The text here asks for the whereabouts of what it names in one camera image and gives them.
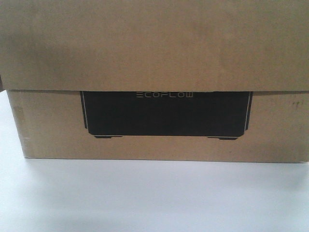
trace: brown cardboard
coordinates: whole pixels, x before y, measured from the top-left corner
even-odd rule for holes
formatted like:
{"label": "brown cardboard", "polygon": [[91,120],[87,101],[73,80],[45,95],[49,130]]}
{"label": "brown cardboard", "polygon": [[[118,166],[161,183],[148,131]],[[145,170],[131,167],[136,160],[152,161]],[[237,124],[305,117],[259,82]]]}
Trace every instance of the brown cardboard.
{"label": "brown cardboard", "polygon": [[[25,157],[309,160],[309,2],[1,2],[0,91]],[[234,141],[96,139],[79,91],[254,91]]]}
{"label": "brown cardboard", "polygon": [[307,91],[309,3],[1,1],[5,89]]}
{"label": "brown cardboard", "polygon": [[97,139],[84,128],[77,91],[8,91],[26,157],[63,159],[305,162],[309,93],[255,92],[246,133]]}

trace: white background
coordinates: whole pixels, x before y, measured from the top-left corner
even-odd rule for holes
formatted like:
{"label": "white background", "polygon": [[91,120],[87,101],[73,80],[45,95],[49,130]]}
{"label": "white background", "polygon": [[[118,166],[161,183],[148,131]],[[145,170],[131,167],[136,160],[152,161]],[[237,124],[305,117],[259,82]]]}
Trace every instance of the white background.
{"label": "white background", "polygon": [[309,165],[25,159],[0,93],[1,232],[309,232]]}

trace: box flap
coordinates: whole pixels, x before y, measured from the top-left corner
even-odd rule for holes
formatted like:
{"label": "box flap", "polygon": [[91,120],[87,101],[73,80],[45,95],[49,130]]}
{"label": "box flap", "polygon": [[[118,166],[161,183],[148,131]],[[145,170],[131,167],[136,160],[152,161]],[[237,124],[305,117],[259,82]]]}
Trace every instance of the box flap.
{"label": "box flap", "polygon": [[3,84],[2,84],[2,81],[1,81],[1,76],[0,76],[0,92],[4,91],[3,89]]}
{"label": "box flap", "polygon": [[5,89],[309,90],[309,2],[1,1]]}

